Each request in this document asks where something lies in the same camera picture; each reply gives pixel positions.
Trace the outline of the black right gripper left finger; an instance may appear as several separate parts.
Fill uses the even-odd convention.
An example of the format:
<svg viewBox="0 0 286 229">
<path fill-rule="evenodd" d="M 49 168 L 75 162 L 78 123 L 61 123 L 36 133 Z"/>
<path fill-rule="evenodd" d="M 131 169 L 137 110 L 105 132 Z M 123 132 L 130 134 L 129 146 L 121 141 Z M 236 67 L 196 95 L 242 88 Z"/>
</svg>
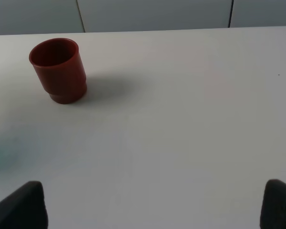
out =
<svg viewBox="0 0 286 229">
<path fill-rule="evenodd" d="M 47 229 L 48 225 L 40 181 L 29 181 L 0 201 L 0 229 Z"/>
</svg>

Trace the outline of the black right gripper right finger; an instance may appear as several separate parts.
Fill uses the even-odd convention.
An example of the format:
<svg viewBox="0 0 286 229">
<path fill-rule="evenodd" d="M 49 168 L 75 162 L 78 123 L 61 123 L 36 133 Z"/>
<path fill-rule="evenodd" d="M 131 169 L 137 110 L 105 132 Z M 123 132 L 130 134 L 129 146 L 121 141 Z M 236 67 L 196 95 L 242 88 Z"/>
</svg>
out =
<svg viewBox="0 0 286 229">
<path fill-rule="evenodd" d="M 279 179 L 271 179 L 266 183 L 260 228 L 286 229 L 286 183 Z"/>
</svg>

